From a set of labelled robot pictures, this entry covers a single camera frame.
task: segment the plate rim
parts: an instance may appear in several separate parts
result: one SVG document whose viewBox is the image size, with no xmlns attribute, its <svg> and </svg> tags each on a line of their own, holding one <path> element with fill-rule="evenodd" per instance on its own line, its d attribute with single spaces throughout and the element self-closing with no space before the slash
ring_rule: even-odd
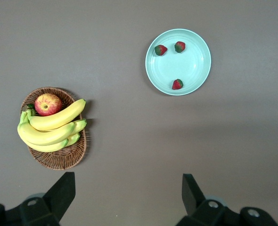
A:
<svg viewBox="0 0 278 226">
<path fill-rule="evenodd" d="M 156 84 L 153 83 L 153 81 L 151 80 L 150 75 L 149 75 L 149 73 L 148 73 L 148 70 L 147 70 L 147 57 L 148 57 L 148 53 L 150 52 L 150 49 L 152 48 L 153 44 L 154 44 L 161 36 L 165 35 L 165 34 L 168 33 L 168 32 L 173 32 L 173 31 L 186 31 L 186 32 L 190 32 L 190 33 L 194 34 L 195 36 L 197 36 L 197 37 L 205 44 L 205 46 L 207 47 L 207 50 L 208 50 L 207 53 L 209 53 L 209 68 L 207 69 L 207 75 L 205 76 L 205 79 L 203 80 L 203 82 L 202 82 L 198 87 L 196 87 L 194 90 L 192 90 L 192 91 L 190 91 L 190 92 L 187 92 L 187 93 L 172 94 L 172 93 L 168 93 L 168 92 L 166 92 L 166 91 L 164 91 L 164 90 L 161 90 L 160 88 L 158 88 L 158 87 L 156 86 Z M 210 49 L 209 49 L 207 43 L 205 42 L 205 40 L 204 40 L 199 34 L 197 34 L 196 32 L 191 31 L 191 30 L 189 30 L 189 29 L 185 29 L 185 28 L 170 29 L 170 30 L 167 30 L 167 31 L 165 31 L 165 32 L 163 32 L 163 33 L 161 33 L 161 34 L 159 34 L 159 35 L 151 42 L 151 44 L 149 45 L 149 47 L 148 47 L 148 49 L 147 49 L 146 56 L 145 56 L 145 70 L 146 70 L 148 79 L 150 80 L 150 82 L 153 84 L 153 86 L 154 86 L 155 88 L 157 88 L 159 91 L 161 91 L 161 92 L 163 92 L 163 93 L 165 93 L 165 94 L 167 94 L 167 95 L 170 95 L 170 96 L 184 96 L 184 95 L 188 95 L 188 94 L 190 94 L 190 93 L 196 91 L 197 89 L 199 89 L 199 88 L 205 83 L 206 79 L 207 79 L 208 76 L 209 76 L 210 69 L 211 69 L 211 63 L 212 63 L 212 57 L 211 57 Z"/>
</svg>

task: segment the bunch of bananas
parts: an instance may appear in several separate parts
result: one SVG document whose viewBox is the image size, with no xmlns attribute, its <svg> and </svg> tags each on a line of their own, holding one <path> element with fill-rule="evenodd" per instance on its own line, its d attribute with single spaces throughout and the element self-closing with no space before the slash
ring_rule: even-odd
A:
<svg viewBox="0 0 278 226">
<path fill-rule="evenodd" d="M 22 111 L 17 132 L 32 149 L 54 152 L 76 143 L 85 119 L 73 121 L 84 109 L 86 101 L 79 99 L 64 110 L 49 116 L 35 116 L 34 109 Z"/>
</svg>

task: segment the apple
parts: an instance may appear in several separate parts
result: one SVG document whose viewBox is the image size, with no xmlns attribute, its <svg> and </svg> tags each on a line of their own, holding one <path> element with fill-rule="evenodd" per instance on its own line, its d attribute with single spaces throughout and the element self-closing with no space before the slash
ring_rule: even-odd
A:
<svg viewBox="0 0 278 226">
<path fill-rule="evenodd" d="M 48 116 L 61 110 L 62 101 L 55 94 L 44 93 L 36 98 L 34 108 L 40 116 Z"/>
</svg>

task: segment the strawberry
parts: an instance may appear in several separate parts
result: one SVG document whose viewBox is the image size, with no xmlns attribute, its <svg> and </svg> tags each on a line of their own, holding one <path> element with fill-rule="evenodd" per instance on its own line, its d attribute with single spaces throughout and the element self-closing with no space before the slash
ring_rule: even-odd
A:
<svg viewBox="0 0 278 226">
<path fill-rule="evenodd" d="M 185 50 L 185 43 L 182 42 L 182 41 L 176 42 L 176 44 L 175 44 L 175 50 L 176 50 L 176 52 L 178 52 L 178 53 L 183 52 L 183 51 Z"/>
<path fill-rule="evenodd" d="M 163 45 L 158 45 L 155 47 L 155 53 L 158 56 L 162 56 L 167 51 L 167 48 Z"/>
<path fill-rule="evenodd" d="M 182 87 L 183 87 L 183 82 L 181 81 L 181 79 L 176 79 L 175 81 L 173 81 L 172 89 L 180 89 Z"/>
</svg>

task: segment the wicker basket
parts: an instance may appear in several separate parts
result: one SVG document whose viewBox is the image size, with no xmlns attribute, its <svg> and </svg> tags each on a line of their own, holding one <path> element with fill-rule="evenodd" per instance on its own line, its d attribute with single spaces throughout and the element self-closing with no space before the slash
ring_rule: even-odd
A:
<svg viewBox="0 0 278 226">
<path fill-rule="evenodd" d="M 72 104 L 75 100 L 72 96 L 59 88 L 54 87 L 43 87 L 32 91 L 28 96 L 24 99 L 20 113 L 25 109 L 25 106 L 28 104 L 34 104 L 36 98 L 44 93 L 51 93 L 57 95 L 62 101 L 62 108 L 66 108 L 70 104 Z M 80 114 L 75 118 L 75 120 L 82 119 L 82 115 Z M 33 150 L 28 146 L 30 154 L 34 157 L 34 159 L 44 167 L 53 170 L 65 170 L 69 169 L 75 165 L 77 165 L 84 157 L 87 149 L 87 137 L 86 132 L 83 129 L 80 132 L 81 136 L 79 140 L 68 147 L 60 149 L 56 152 L 44 153 Z"/>
</svg>

